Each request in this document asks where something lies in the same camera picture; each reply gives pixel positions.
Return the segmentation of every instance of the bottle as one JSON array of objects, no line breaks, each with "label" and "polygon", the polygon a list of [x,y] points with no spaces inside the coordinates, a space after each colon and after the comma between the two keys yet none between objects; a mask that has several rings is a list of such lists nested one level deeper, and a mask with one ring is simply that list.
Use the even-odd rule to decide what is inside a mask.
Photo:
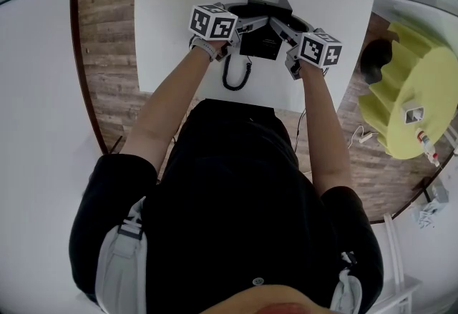
[{"label": "bottle", "polygon": [[419,141],[420,145],[423,147],[423,152],[428,157],[429,162],[434,164],[436,167],[439,166],[439,155],[436,152],[436,148],[434,144],[429,139],[428,135],[426,134],[423,129],[418,128],[415,132],[416,139]]}]

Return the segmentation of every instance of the white table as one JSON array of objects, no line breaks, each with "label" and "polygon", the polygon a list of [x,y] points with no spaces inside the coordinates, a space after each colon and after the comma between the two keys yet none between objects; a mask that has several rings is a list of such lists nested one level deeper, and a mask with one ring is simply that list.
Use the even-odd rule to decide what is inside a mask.
[{"label": "white table", "polygon": [[[188,51],[187,24],[193,4],[247,0],[135,0],[135,46],[140,90],[154,92]],[[331,67],[326,82],[337,109],[355,68],[374,0],[289,0],[293,14],[321,27],[343,42],[338,65]],[[276,61],[253,57],[253,70],[245,87],[232,92],[223,86],[223,62],[213,62],[197,96],[302,112],[303,87],[285,67],[282,44]],[[239,84],[246,57],[233,55],[229,84]]]}]

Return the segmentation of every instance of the yellow table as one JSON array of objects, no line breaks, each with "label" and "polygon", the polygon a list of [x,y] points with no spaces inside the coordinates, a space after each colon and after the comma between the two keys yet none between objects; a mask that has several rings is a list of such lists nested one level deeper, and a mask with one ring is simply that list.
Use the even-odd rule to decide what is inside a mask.
[{"label": "yellow table", "polygon": [[[359,97],[359,107],[379,132],[386,153],[410,159],[423,152],[415,138],[418,128],[435,143],[452,120],[458,104],[458,60],[445,45],[399,23],[392,23],[389,31],[399,35],[399,42],[392,42],[393,58],[381,68],[382,80],[369,86],[372,94]],[[404,124],[401,106],[410,100],[424,107],[424,118]]]}]

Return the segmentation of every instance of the person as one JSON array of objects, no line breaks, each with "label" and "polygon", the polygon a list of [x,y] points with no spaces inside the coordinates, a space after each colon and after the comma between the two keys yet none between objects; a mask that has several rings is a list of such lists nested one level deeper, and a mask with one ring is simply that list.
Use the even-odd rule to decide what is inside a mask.
[{"label": "person", "polygon": [[100,157],[70,237],[78,288],[97,302],[104,237],[145,197],[148,313],[330,313],[343,252],[354,258],[365,313],[383,285],[381,253],[351,189],[321,69],[301,61],[313,184],[273,109],[210,99],[191,111],[157,182],[210,60],[195,46],[144,105],[121,152]]}]

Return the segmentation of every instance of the forearm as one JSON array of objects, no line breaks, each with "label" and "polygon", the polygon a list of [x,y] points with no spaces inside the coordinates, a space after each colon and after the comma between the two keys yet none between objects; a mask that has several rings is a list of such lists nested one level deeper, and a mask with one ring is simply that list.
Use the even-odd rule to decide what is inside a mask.
[{"label": "forearm", "polygon": [[349,151],[321,69],[302,62],[301,77],[313,185],[319,195],[332,187],[350,187]]},{"label": "forearm", "polygon": [[141,156],[159,172],[209,64],[207,52],[199,47],[186,55],[143,106],[122,154]]}]

